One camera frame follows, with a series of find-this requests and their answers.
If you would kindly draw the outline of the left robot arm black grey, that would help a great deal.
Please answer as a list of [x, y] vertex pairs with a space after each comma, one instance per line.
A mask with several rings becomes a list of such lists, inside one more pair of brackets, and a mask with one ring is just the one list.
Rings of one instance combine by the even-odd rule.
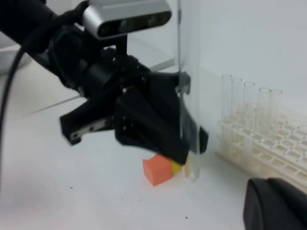
[[160, 153], [180, 165], [207, 150], [209, 135], [184, 104], [192, 76], [154, 72], [127, 53], [130, 33], [167, 24], [165, 0], [84, 0], [61, 15], [44, 0], [3, 0], [0, 30], [20, 45], [4, 86], [4, 116], [24, 54], [77, 91], [85, 103], [60, 117], [71, 145], [87, 133], [114, 130], [122, 145]]

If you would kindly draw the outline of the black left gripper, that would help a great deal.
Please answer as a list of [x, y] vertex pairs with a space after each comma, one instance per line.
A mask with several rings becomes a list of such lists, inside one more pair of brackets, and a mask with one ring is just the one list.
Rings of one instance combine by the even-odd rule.
[[66, 140], [76, 145], [85, 134], [115, 129], [122, 145], [160, 153], [180, 165], [189, 152], [202, 155], [208, 132], [196, 123], [182, 96], [191, 91], [191, 76], [150, 72], [137, 58], [114, 48], [101, 50], [95, 61], [78, 60], [67, 82], [82, 91], [86, 102], [60, 117]]

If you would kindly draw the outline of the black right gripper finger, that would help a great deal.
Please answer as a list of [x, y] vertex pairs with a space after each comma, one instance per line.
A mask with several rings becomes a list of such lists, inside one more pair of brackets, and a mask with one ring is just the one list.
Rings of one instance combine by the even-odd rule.
[[246, 230], [305, 230], [307, 195], [283, 179], [249, 179], [243, 221]]

